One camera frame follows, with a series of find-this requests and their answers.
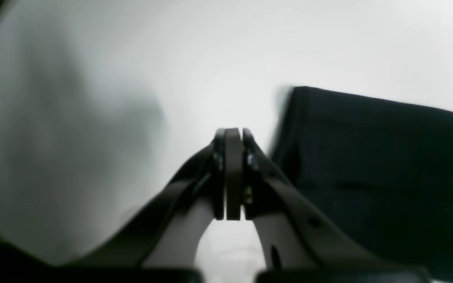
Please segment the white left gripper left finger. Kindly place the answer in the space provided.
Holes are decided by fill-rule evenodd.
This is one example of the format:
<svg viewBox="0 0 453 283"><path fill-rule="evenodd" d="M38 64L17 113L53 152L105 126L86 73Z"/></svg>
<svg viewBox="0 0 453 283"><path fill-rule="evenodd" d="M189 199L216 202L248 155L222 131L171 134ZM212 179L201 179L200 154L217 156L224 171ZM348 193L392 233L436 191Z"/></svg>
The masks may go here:
<svg viewBox="0 0 453 283"><path fill-rule="evenodd" d="M226 130L191 156L165 188L75 268L190 268L212 220L224 217Z"/></svg>

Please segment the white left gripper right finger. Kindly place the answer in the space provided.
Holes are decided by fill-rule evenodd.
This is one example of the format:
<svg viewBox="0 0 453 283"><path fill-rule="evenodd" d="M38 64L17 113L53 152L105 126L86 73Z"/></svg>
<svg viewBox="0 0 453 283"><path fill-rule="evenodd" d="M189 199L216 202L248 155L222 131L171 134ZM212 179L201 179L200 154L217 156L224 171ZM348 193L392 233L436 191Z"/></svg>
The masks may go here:
<svg viewBox="0 0 453 283"><path fill-rule="evenodd" d="M272 272L424 274L358 245L300 195L248 129L225 130L225 216L254 223Z"/></svg>

